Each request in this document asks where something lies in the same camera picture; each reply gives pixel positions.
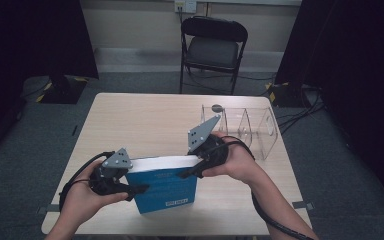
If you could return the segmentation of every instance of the white wall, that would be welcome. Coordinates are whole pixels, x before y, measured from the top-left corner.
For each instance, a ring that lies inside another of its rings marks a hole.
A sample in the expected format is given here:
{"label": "white wall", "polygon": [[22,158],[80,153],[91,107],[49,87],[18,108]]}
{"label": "white wall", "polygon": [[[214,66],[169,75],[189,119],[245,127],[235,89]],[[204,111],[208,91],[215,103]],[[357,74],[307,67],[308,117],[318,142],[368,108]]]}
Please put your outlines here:
{"label": "white wall", "polygon": [[[81,3],[94,48],[180,50],[180,20],[172,1]],[[198,3],[197,15],[205,15],[204,6]],[[283,52],[298,9],[296,5],[211,3],[210,15],[243,24],[249,33],[247,51]]]}

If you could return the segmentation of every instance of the black backdrop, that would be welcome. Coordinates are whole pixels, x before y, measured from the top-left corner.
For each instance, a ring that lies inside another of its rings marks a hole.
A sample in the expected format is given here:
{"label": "black backdrop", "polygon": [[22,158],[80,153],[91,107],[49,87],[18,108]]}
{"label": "black backdrop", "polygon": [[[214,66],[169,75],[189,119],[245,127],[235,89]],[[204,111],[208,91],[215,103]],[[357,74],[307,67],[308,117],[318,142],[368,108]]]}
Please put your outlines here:
{"label": "black backdrop", "polygon": [[303,0],[276,83],[322,89],[351,148],[384,186],[384,1]]}
{"label": "black backdrop", "polygon": [[79,0],[0,0],[0,126],[23,82],[55,71],[98,78]]}

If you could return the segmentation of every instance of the wrist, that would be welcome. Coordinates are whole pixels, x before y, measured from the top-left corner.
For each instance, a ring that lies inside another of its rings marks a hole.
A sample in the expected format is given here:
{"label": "wrist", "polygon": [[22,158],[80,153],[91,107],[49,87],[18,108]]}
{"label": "wrist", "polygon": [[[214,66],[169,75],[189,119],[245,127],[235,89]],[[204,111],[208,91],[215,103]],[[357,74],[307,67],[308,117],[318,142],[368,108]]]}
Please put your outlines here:
{"label": "wrist", "polygon": [[60,215],[46,239],[71,239],[79,226],[80,224],[70,221],[70,219],[65,218],[64,215]]}
{"label": "wrist", "polygon": [[246,172],[242,179],[242,182],[249,185],[250,188],[261,185],[261,183],[264,183],[268,178],[267,173],[258,164],[255,165],[255,167],[250,168],[250,170]]}

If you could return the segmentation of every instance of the folding chair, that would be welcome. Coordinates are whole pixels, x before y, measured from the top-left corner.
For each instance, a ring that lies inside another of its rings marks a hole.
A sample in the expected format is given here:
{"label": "folding chair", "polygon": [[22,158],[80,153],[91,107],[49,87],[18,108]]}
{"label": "folding chair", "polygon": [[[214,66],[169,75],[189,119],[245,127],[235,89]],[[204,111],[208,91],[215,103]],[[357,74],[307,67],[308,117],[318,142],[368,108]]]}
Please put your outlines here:
{"label": "folding chair", "polygon": [[[216,72],[231,73],[233,95],[243,51],[248,40],[244,26],[235,21],[194,16],[185,19],[181,25],[182,60],[180,88],[183,89],[183,71],[186,67]],[[186,36],[192,36],[188,46]]]}

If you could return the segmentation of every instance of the baseboard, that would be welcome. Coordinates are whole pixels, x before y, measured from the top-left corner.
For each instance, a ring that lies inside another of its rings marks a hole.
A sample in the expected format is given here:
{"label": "baseboard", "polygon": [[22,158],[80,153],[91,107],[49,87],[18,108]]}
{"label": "baseboard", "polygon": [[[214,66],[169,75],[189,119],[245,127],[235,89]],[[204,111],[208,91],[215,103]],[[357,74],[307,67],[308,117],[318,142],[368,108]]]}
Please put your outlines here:
{"label": "baseboard", "polygon": [[[96,48],[98,72],[176,72],[181,52],[166,49]],[[277,72],[283,52],[245,51],[240,72]]]}

